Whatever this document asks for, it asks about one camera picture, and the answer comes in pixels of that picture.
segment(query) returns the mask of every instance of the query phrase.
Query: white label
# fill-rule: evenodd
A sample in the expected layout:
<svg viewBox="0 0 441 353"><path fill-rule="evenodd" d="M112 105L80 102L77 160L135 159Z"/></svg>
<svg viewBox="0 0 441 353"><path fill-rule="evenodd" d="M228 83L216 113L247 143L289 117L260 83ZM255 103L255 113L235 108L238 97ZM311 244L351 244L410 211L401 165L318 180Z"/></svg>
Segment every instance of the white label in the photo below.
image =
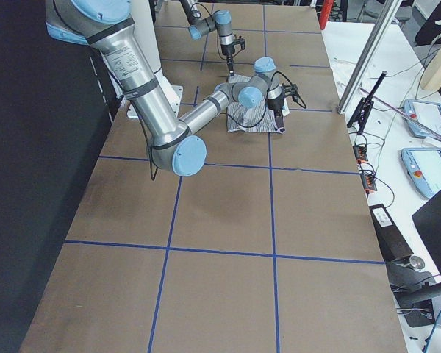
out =
<svg viewBox="0 0 441 353"><path fill-rule="evenodd" d="M114 72L120 81L134 76L137 72L142 70L135 53L128 46L114 50L114 52L106 55L106 58L112 72Z"/></svg>
<svg viewBox="0 0 441 353"><path fill-rule="evenodd" d="M375 208L373 209L373 213L379 224L381 224L381 227L392 226L392 221L383 208Z"/></svg>

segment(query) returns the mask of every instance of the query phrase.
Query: striped cloth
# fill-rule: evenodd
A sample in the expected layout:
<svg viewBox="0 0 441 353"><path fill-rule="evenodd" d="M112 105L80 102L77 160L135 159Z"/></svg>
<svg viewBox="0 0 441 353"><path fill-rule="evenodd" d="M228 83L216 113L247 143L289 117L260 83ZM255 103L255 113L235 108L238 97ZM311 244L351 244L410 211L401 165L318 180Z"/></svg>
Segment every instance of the striped cloth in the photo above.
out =
<svg viewBox="0 0 441 353"><path fill-rule="evenodd" d="M234 76L229 76L229 82L246 82L250 79L250 77L242 76L234 74ZM241 127L235 121L233 121L229 115L227 116L227 131L235 132L235 131L247 131L247 132L276 132L282 133L276 129L276 124L274 122L274 113L273 111L266 108L266 101L263 99L257 107L247 109L240 103L234 102L231 103L227 107L227 114L238 121L244 126L252 126L255 125L259 119L262 118L263 114L265 117L262 122L256 125L255 127L245 128Z"/></svg>

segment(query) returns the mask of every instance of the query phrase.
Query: table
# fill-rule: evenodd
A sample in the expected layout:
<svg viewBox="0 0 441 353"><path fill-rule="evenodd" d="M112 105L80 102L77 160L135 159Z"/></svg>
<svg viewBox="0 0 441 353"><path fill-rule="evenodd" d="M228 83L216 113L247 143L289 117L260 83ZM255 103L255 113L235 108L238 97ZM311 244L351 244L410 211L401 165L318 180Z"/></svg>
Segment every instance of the table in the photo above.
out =
<svg viewBox="0 0 441 353"><path fill-rule="evenodd" d="M372 24L328 23L323 32L323 38L330 62L336 63L337 60L343 60L347 63L356 63L372 28ZM391 76L409 68L415 63L418 63L418 58L415 56L401 29L397 25L391 25L369 67L369 77L379 77L383 70L388 71L388 75ZM407 98L415 98L416 86L421 73L421 65L417 64L408 71L393 78L385 79L377 90L376 96L395 107L400 107L405 96ZM339 81L343 83L343 75L346 76L347 73L343 73L341 77L339 77L340 74L338 73L335 75L335 81L339 90L343 90L342 85L339 83ZM367 81L371 82L371 85L375 82L374 79L368 79ZM441 103L440 95L438 93L431 93L430 91L419 89L418 98L429 95L425 100ZM359 98L358 95L355 95L354 100L350 103L349 108L345 112L346 120L351 117ZM376 103L375 107L385 109L385 107L378 103ZM395 202L388 211L413 252L425 260L425 271L438 274L439 271L423 245L411 218L412 214L426 202L426 199L420 196L407 177L401 164L399 151L404 147L441 147L441 143L429 138L421 140L412 137L409 134L406 122L397 116L392 124L392 117L393 113L391 112L373 110L365 129L366 132L381 137L384 137L387 131L389 131L385 147L380 156L379 166L379 178L387 182L395 192ZM369 142L381 143L378 138L373 138L372 136L368 136L368 140ZM370 149L367 154L371 164L377 166L379 149ZM389 204L392 195L383 184L378 182L377 186L379 191L370 194L368 204ZM400 319L406 336L407 349L410 353L421 352L423 340L428 337L431 327L412 329L408 327L403 318ZM417 337L419 340L410 340L409 336ZM436 332L431 346L430 351L441 353L441 329Z"/></svg>
<svg viewBox="0 0 441 353"><path fill-rule="evenodd" d="M223 8L247 40L237 72L274 57L308 108L290 102L284 135L220 116L203 169L155 182L138 122L117 118L23 352L405 352L315 10ZM181 114L227 73L216 34L186 26L169 2L156 28Z"/></svg>

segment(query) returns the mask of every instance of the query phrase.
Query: sticker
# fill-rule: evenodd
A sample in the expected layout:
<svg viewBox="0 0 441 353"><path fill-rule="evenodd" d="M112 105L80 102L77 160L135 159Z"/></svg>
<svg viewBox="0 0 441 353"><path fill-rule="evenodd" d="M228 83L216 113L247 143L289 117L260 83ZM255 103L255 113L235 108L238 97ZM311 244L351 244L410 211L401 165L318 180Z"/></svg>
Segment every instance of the sticker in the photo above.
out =
<svg viewBox="0 0 441 353"><path fill-rule="evenodd" d="M119 81L128 79L139 71L142 71L142 67L137 60L136 54L129 46L114 50L112 53L105 56L110 64L112 72L114 72Z"/></svg>

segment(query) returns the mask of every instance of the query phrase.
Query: red object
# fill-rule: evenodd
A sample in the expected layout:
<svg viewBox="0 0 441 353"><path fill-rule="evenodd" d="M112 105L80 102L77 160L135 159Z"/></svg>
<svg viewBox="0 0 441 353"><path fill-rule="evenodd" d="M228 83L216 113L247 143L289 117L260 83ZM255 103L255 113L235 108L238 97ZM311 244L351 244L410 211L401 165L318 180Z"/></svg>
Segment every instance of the red object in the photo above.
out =
<svg viewBox="0 0 441 353"><path fill-rule="evenodd" d="M326 22L329 20L330 12L333 7L333 0L325 0L322 6L322 12L320 13L320 18L318 19L318 24L320 29L324 30Z"/></svg>

